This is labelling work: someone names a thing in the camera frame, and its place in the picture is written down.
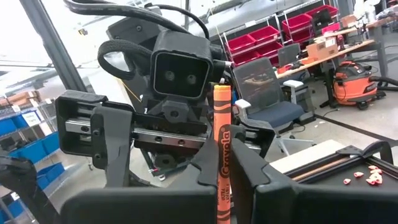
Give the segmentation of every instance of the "concrete floor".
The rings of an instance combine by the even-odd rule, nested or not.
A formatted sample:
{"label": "concrete floor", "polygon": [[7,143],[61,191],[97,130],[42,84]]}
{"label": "concrete floor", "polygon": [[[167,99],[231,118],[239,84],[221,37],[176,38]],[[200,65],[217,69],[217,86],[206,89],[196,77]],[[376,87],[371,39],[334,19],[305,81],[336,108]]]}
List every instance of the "concrete floor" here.
{"label": "concrete floor", "polygon": [[[398,34],[389,34],[386,36],[386,46],[396,44]],[[387,49],[387,53],[398,53],[398,47],[391,47]],[[389,74],[391,78],[398,79],[398,61],[389,64]],[[320,109],[318,105],[326,100],[326,90],[322,82],[311,83],[310,86],[316,90],[312,96],[313,104],[317,107],[316,113],[324,115],[330,111],[329,107]],[[391,138],[398,139],[398,105],[396,99],[398,93],[388,92],[385,99],[375,101],[371,104],[368,110],[359,111],[355,107],[341,107],[339,111],[327,114],[328,118],[341,121],[342,123],[350,124],[367,131]],[[297,127],[294,131],[301,131],[303,127]],[[312,139],[315,143],[333,139],[344,145],[354,145],[358,148],[364,149],[377,139],[357,133],[355,131],[343,128],[341,126],[317,119],[316,121],[307,124],[305,131],[295,133],[296,138],[299,139]],[[291,154],[299,152],[308,145],[287,145]],[[398,163],[398,147],[393,148],[395,163]],[[62,152],[55,155],[57,159],[63,161],[64,166],[71,164],[83,164],[70,178],[65,181],[62,186],[51,196],[50,200],[59,210],[69,197],[77,194],[85,189],[102,188],[105,185],[104,171],[103,170],[89,170],[87,160],[82,157],[64,155]],[[276,161],[284,155],[280,152],[275,143],[272,144],[266,160],[269,162]],[[155,185],[165,187],[171,183],[175,176],[168,177],[165,181],[160,182],[158,178],[152,177],[148,172],[142,154],[139,150],[135,149],[131,152],[131,166],[130,169],[141,178],[151,181]]]}

